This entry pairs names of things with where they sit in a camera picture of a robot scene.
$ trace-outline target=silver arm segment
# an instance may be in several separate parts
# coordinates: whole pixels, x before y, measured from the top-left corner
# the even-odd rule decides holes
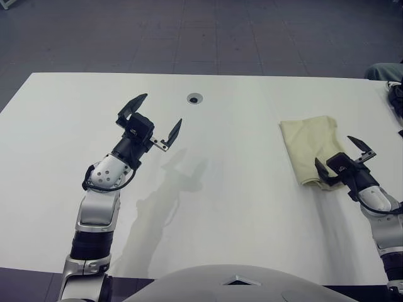
[[[112,154],[108,154],[95,166],[91,173],[91,182],[108,184],[108,187],[124,183],[126,174],[131,171],[127,164],[116,159]],[[87,190],[78,212],[76,231],[84,233],[115,231],[120,209],[119,195],[120,190],[112,192]],[[71,255],[68,255],[65,260],[59,299],[80,297],[98,302],[110,260],[110,254],[91,260],[73,259]]]
[[[137,96],[118,113],[116,123],[125,129],[122,139],[86,172],[82,183],[86,195],[79,208],[71,252],[65,260],[59,300],[111,301],[112,277],[106,272],[120,209],[120,190],[133,179],[141,156],[153,145],[165,152],[170,148],[182,122],[177,122],[167,141],[154,138],[153,122],[136,112],[146,97]]]
[[[362,190],[360,197],[367,206],[376,210],[390,211],[401,206],[381,187],[373,186]],[[399,262],[402,260],[399,253],[403,253],[403,214],[378,214],[368,211],[363,206],[361,206],[361,212],[371,224],[372,237],[390,280],[387,284],[389,290],[403,295],[403,279],[391,279],[393,274],[399,273],[397,270],[403,270],[401,263],[400,268],[393,269],[394,266],[399,266]]]
[[[330,186],[342,182],[351,190],[350,198],[360,203],[362,213],[371,224],[372,237],[389,280],[390,299],[400,301],[403,298],[403,203],[388,195],[364,165],[376,153],[362,140],[348,138],[363,151],[358,159],[352,160],[343,152],[328,159],[326,164],[336,177],[329,177],[318,159],[315,166],[324,182]]]

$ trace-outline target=floor tile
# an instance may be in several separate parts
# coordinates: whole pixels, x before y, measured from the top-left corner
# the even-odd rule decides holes
[[[219,60],[223,62],[259,62],[254,39],[225,39],[218,44]]]
[[[123,62],[91,62],[85,72],[128,72],[131,61]]]
[[[281,20],[252,20],[251,26],[257,40],[270,41],[273,37],[289,40],[289,32]]]
[[[52,273],[49,272],[31,272],[0,268],[1,300],[13,302],[43,302],[51,278]]]
[[[253,39],[252,26],[249,21],[235,24],[223,24],[217,22],[217,38],[223,39]]]
[[[32,72],[82,72],[84,65],[68,62],[26,62],[8,64],[0,76],[0,89],[20,88]]]
[[[232,76],[262,76],[262,66],[253,62],[219,62],[219,74]]]
[[[218,68],[215,62],[176,62],[175,74],[217,74]]]
[[[327,25],[322,23],[286,23],[290,36],[296,42],[329,42]]]
[[[145,288],[147,285],[150,285],[154,280],[151,279],[138,279],[137,281],[137,290],[140,291]]]
[[[306,77],[308,72],[301,62],[269,61],[263,62],[263,74],[266,76]]]
[[[341,64],[343,58],[340,49],[328,43],[295,42],[303,61],[308,63]]]
[[[17,89],[0,89],[0,112],[6,107],[16,92]]]
[[[215,28],[183,28],[181,40],[209,40],[215,41]]]
[[[135,61],[173,61],[177,45],[176,39],[143,40],[135,55]]]
[[[367,65],[363,64],[306,64],[311,77],[347,77],[362,79]]]
[[[137,74],[172,74],[174,62],[138,61],[133,62],[129,72]]]
[[[150,20],[144,31],[146,39],[177,39],[181,22],[179,20]]]
[[[384,45],[363,45],[361,47],[340,47],[343,61],[346,64],[365,64],[367,66],[379,62],[400,62],[403,59],[403,48]]]
[[[213,28],[183,28],[176,61],[216,61],[217,43]]]
[[[289,38],[271,37],[258,40],[259,56],[262,61],[300,62],[301,57],[295,44]]]
[[[61,286],[62,286],[62,274],[52,274],[52,280],[49,285],[45,302],[57,301],[59,298]]]

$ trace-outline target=folded towel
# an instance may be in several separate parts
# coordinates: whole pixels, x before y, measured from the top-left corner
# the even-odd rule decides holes
[[[339,187],[324,183],[315,168],[316,157],[327,167],[327,159],[344,152],[336,138],[336,120],[330,116],[318,116],[301,121],[281,121],[280,128],[297,181],[315,184],[324,190]],[[330,168],[327,169],[330,176],[336,176]]]

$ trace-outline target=black cable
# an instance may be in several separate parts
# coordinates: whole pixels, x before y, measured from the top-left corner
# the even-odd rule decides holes
[[[354,177],[351,176],[351,179],[353,180],[353,185],[354,185],[353,194],[355,195],[355,197],[356,197],[356,199],[358,200],[358,202],[359,202],[364,208],[366,208],[368,211],[371,211],[371,212],[374,212],[374,213],[377,213],[377,214],[385,214],[385,215],[398,215],[398,214],[403,213],[402,207],[397,208],[397,209],[394,209],[393,211],[380,211],[380,210],[376,210],[376,209],[373,209],[373,208],[367,206],[367,205],[362,201],[362,199],[360,198],[360,195],[358,194],[357,183],[355,182]]]
[[[129,179],[127,179],[127,182],[125,182],[124,184],[122,184],[119,187],[113,187],[111,189],[108,189],[108,188],[105,188],[105,187],[93,186],[91,184],[87,184],[87,187],[89,187],[90,189],[100,190],[100,191],[104,191],[104,192],[117,191],[117,190],[123,189],[125,186],[127,186],[129,184],[129,182],[132,181],[132,179],[134,178],[135,174],[136,174],[136,170],[133,170],[132,175],[130,175]]]

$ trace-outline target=jeans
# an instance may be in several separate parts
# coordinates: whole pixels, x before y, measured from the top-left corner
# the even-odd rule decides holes
[[[365,78],[375,81],[400,82],[403,78],[402,63],[376,63],[365,72]]]

